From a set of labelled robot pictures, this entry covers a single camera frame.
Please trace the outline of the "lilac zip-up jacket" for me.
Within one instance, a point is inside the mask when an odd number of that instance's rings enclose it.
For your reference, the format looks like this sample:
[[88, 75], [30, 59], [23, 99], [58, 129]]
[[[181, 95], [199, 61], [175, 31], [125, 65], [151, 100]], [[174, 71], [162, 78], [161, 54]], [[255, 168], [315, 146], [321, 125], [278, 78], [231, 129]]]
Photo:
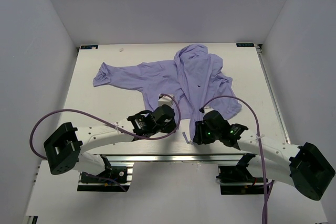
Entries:
[[181, 118], [190, 120], [190, 136], [195, 123], [203, 117], [199, 109], [209, 106], [226, 120], [241, 111], [235, 99], [232, 78], [222, 73], [223, 60], [208, 53], [206, 46], [189, 45], [175, 54], [174, 59], [143, 62], [136, 66], [114, 67], [102, 63], [93, 79], [93, 86], [112, 85], [142, 93], [145, 109], [154, 110], [161, 93], [174, 95]]

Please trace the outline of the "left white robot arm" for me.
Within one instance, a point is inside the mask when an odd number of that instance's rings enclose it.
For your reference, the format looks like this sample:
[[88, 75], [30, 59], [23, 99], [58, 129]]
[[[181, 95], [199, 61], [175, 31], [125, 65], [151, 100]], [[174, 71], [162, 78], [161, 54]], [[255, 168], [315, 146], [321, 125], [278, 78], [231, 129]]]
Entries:
[[72, 169], [92, 174], [98, 181], [110, 178], [111, 166], [102, 154], [89, 151], [116, 143], [131, 143], [154, 138], [158, 133], [172, 133], [176, 128], [175, 111], [164, 104], [153, 112], [137, 113], [116, 123], [74, 127], [67, 122], [44, 142], [50, 172], [53, 175]]

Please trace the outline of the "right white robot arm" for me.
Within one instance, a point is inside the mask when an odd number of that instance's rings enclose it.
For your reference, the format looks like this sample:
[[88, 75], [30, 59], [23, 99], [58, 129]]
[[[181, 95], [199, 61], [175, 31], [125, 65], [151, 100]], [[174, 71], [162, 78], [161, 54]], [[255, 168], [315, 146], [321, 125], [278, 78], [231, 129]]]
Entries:
[[305, 197], [318, 201], [335, 176], [335, 170], [319, 149], [311, 144], [285, 144], [256, 133], [241, 124], [229, 124], [217, 111], [206, 113], [195, 123], [193, 142], [198, 145], [220, 141], [244, 151], [234, 166], [220, 166], [217, 179], [226, 186], [275, 180], [293, 186]]

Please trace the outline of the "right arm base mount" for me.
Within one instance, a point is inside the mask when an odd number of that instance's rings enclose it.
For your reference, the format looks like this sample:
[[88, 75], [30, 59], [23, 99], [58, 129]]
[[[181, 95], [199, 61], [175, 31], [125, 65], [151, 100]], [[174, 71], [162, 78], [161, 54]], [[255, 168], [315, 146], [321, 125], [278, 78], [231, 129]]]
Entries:
[[247, 167], [255, 154], [244, 154], [236, 165], [220, 165], [216, 178], [220, 183], [221, 195], [263, 195], [262, 176], [254, 177]]

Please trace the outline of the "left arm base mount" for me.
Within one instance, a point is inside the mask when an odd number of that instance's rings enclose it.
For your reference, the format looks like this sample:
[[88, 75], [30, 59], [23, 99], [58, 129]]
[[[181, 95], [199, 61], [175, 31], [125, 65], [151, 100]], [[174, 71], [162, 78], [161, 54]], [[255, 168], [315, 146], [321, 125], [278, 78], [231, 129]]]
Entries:
[[80, 173], [77, 191], [126, 193], [129, 190], [133, 168], [130, 165], [108, 164], [106, 157], [104, 160], [106, 167], [101, 173], [97, 175], [88, 172]]

